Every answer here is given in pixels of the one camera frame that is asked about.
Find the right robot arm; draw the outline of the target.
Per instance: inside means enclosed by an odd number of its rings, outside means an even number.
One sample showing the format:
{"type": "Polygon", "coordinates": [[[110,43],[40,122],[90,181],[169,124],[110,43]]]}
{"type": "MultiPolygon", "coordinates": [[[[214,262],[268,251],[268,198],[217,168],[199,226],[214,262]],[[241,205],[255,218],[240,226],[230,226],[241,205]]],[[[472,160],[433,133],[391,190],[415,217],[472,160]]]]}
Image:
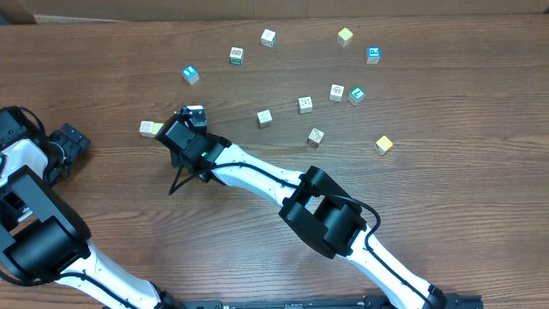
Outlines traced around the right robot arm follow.
{"type": "Polygon", "coordinates": [[[246,153],[207,131],[202,106],[184,106],[155,138],[169,148],[172,165],[192,179],[234,186],[280,206],[281,219],[311,249],[345,258],[373,281],[396,308],[444,308],[443,291],[416,276],[377,240],[363,211],[376,211],[347,194],[324,170],[286,170],[246,153]]]}

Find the red letter white block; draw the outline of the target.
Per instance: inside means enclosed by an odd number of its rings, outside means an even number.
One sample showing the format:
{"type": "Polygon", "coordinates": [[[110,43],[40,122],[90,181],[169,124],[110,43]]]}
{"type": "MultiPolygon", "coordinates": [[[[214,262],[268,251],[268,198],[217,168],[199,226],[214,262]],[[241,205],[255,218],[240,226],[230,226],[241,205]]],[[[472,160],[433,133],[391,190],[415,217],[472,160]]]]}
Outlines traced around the red letter white block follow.
{"type": "Polygon", "coordinates": [[[141,121],[139,132],[143,137],[154,137],[154,122],[141,121]]]}

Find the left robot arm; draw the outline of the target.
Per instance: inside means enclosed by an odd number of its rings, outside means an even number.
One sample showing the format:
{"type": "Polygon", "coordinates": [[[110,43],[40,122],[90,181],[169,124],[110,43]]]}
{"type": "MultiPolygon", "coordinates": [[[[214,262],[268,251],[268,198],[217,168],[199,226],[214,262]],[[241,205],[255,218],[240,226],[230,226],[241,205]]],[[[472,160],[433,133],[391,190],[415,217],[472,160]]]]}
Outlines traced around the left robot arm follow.
{"type": "Polygon", "coordinates": [[[47,133],[23,106],[1,110],[1,277],[22,287],[55,282],[106,308],[180,308],[182,302],[102,253],[85,221],[52,189],[89,139],[69,124],[47,133]]]}

